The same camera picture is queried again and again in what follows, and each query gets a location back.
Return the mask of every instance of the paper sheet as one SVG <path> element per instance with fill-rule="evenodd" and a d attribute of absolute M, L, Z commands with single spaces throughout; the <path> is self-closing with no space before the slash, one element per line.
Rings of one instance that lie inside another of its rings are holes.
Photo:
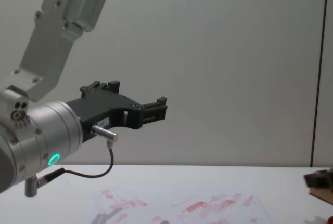
<path fill-rule="evenodd" d="M 80 224 L 273 224 L 244 190 L 121 187 L 99 192 Z"/>

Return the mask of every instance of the brown object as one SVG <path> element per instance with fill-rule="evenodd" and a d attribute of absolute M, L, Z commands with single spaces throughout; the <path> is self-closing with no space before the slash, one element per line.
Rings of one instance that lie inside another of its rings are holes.
<path fill-rule="evenodd" d="M 333 192 L 329 189 L 310 188 L 310 194 L 333 205 Z"/>

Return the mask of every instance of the red stain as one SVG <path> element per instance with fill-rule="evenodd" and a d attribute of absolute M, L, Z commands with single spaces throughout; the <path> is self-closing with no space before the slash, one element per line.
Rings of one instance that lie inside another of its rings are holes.
<path fill-rule="evenodd" d="M 230 223 L 226 220 L 220 220 L 218 222 L 209 222 L 207 224 L 230 224 Z"/>
<path fill-rule="evenodd" d="M 243 203 L 243 205 L 244 205 L 245 207 L 250 206 L 252 200 L 253 200 L 253 195 L 251 195 L 251 196 L 250 196 L 250 197 L 249 197 L 249 198 Z"/>
<path fill-rule="evenodd" d="M 124 219 L 126 219 L 128 216 L 129 216 L 128 213 L 121 214 L 120 216 L 118 216 L 118 218 L 116 220 L 114 220 L 113 224 L 120 223 L 121 221 L 123 221 Z"/>
<path fill-rule="evenodd" d="M 208 204 L 206 207 L 204 207 L 199 216 L 204 219 L 207 218 L 211 212 L 217 213 L 225 211 L 227 208 L 235 205 L 240 198 L 241 194 L 235 194 L 232 200 L 226 199 L 220 204 Z"/>
<path fill-rule="evenodd" d="M 206 206 L 207 206 L 206 202 L 197 202 L 197 203 L 191 205 L 190 207 L 188 207 L 187 209 L 185 209 L 183 212 L 188 211 L 191 213 L 200 207 L 206 207 Z"/>
<path fill-rule="evenodd" d="M 134 200 L 122 199 L 120 202 L 118 202 L 117 200 L 115 200 L 115 201 L 116 201 L 116 204 L 111 205 L 110 208 L 112 208 L 112 209 L 116 209 L 116 208 L 127 209 L 129 207 L 145 207 L 145 206 L 148 205 L 147 203 L 145 203 L 141 200 L 137 200 L 137 199 L 134 199 Z"/>
<path fill-rule="evenodd" d="M 229 206 L 233 205 L 234 203 L 235 201 L 233 200 L 224 200 L 218 210 L 221 212 L 225 211 Z"/>
<path fill-rule="evenodd" d="M 175 204 L 172 205 L 172 207 L 177 207 L 177 206 L 179 206 L 179 205 L 183 205 L 183 204 L 187 203 L 189 200 L 190 200 L 190 199 L 185 200 L 185 201 L 183 201 L 183 202 L 175 203 Z"/>
<path fill-rule="evenodd" d="M 103 190 L 102 194 L 105 195 L 105 198 L 112 199 L 113 195 L 111 194 L 110 190 Z"/>
<path fill-rule="evenodd" d="M 162 221 L 162 218 L 161 218 L 161 216 L 158 216 L 158 215 L 155 216 L 155 217 L 151 220 L 151 222 L 153 222 L 153 223 L 154 223 L 154 222 L 159 222 L 159 223 L 160 223 L 161 221 Z"/>
<path fill-rule="evenodd" d="M 258 223 L 258 218 L 252 218 L 252 219 L 251 219 L 251 222 L 252 222 L 252 223 Z"/>
<path fill-rule="evenodd" d="M 136 201 L 137 201 L 137 203 L 138 203 L 139 205 L 141 205 L 142 207 L 145 207 L 145 206 L 148 205 L 148 203 L 145 203 L 144 201 L 141 201 L 141 200 L 139 200 L 139 199 L 136 199 Z"/>

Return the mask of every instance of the red marks on paper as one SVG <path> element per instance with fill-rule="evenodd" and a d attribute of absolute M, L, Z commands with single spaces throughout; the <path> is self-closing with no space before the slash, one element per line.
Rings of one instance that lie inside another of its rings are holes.
<path fill-rule="evenodd" d="M 178 206 L 180 206 L 180 205 L 183 205 L 183 204 L 187 203 L 189 200 L 190 200 L 190 199 L 185 200 L 185 201 L 182 201 L 182 202 L 175 203 L 175 204 L 172 205 L 172 207 L 178 207 Z"/>
<path fill-rule="evenodd" d="M 206 202 L 197 202 L 197 203 L 191 205 L 190 207 L 188 207 L 187 209 L 185 209 L 183 212 L 188 211 L 191 213 L 200 207 L 206 207 L 206 206 L 207 206 Z"/>
<path fill-rule="evenodd" d="M 130 207 L 145 207 L 148 204 L 138 200 L 138 199 L 134 199 L 134 200 L 126 200 L 126 199 L 122 199 L 120 201 L 117 201 L 116 199 L 114 199 L 114 201 L 116 202 L 116 204 L 113 204 L 110 206 L 110 208 L 112 209 L 117 209 L 117 208 L 122 208 L 122 209 L 127 209 Z"/>
<path fill-rule="evenodd" d="M 162 218 L 161 218 L 161 216 L 155 216 L 152 220 L 151 220 L 151 222 L 152 223 L 161 223 L 161 221 L 162 221 Z"/>
<path fill-rule="evenodd" d="M 110 190 L 103 190 L 102 194 L 105 196 L 107 199 L 112 199 L 113 195 L 111 194 Z"/>
<path fill-rule="evenodd" d="M 227 208 L 232 207 L 237 203 L 237 201 L 241 198 L 241 194 L 235 194 L 234 198 L 232 200 L 225 199 L 222 203 L 215 203 L 218 202 L 219 200 L 225 198 L 226 195 L 219 195 L 219 196 L 214 196 L 212 200 L 207 203 L 207 202 L 196 202 L 195 204 L 191 205 L 187 209 L 185 209 L 183 212 L 193 212 L 201 208 L 201 212 L 199 213 L 199 216 L 201 218 L 207 218 L 210 213 L 218 213 L 218 212 L 223 212 Z"/>
<path fill-rule="evenodd" d="M 129 216 L 128 213 L 121 214 L 120 216 L 117 217 L 116 220 L 114 220 L 113 224 L 120 223 L 121 221 L 123 221 L 124 219 L 126 219 L 128 216 Z"/>
<path fill-rule="evenodd" d="M 258 218 L 252 218 L 251 222 L 254 223 L 254 224 L 258 223 Z"/>
<path fill-rule="evenodd" d="M 209 222 L 207 224 L 230 224 L 230 223 L 226 220 L 219 220 L 218 222 Z"/>
<path fill-rule="evenodd" d="M 251 202 L 253 200 L 253 195 L 251 195 L 249 198 L 247 198 L 246 201 L 244 201 L 243 206 L 248 207 L 251 205 Z"/>

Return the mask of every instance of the black cable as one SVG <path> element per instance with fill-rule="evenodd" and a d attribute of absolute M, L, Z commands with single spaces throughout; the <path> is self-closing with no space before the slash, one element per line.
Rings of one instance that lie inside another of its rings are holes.
<path fill-rule="evenodd" d="M 68 174 L 73 174 L 73 175 L 76 175 L 76 176 L 81 176 L 81 177 L 85 177 L 85 178 L 99 178 L 99 177 L 102 177 L 102 176 L 105 176 L 106 174 L 108 174 L 112 167 L 113 167 L 113 163 L 114 163 L 114 156 L 113 156 L 113 151 L 112 149 L 109 149 L 109 152 L 110 152 L 110 156 L 111 156 L 111 162 L 110 162 L 110 166 L 109 168 L 102 174 L 99 174 L 99 175 L 85 175 L 85 174 L 82 174 L 82 173 L 78 173 L 78 172 L 75 172 L 75 171 L 71 171 L 71 170 L 65 170 L 64 168 L 60 168 L 60 169 L 57 169 L 56 171 L 53 171 L 47 175 L 44 176 L 44 178 L 46 179 L 47 183 L 51 182 L 52 180 L 56 179 L 57 177 L 63 175 L 64 173 L 68 173 Z"/>
<path fill-rule="evenodd" d="M 71 170 L 65 170 L 65 173 L 69 173 L 69 174 L 73 174 L 73 175 L 76 175 L 76 176 L 81 176 L 81 177 L 85 177 L 85 178 L 99 178 L 99 177 L 102 177 L 102 176 L 105 176 L 106 174 L 108 174 L 112 167 L 113 167 L 113 163 L 114 163 L 114 156 L 113 156 L 113 151 L 112 149 L 109 149 L 109 152 L 110 152 L 110 156 L 111 156 L 111 162 L 110 162 L 110 166 L 109 168 L 102 174 L 99 174 L 99 175 L 85 175 L 85 174 L 82 174 L 82 173 L 78 173 L 78 172 L 75 172 L 75 171 L 71 171 Z"/>

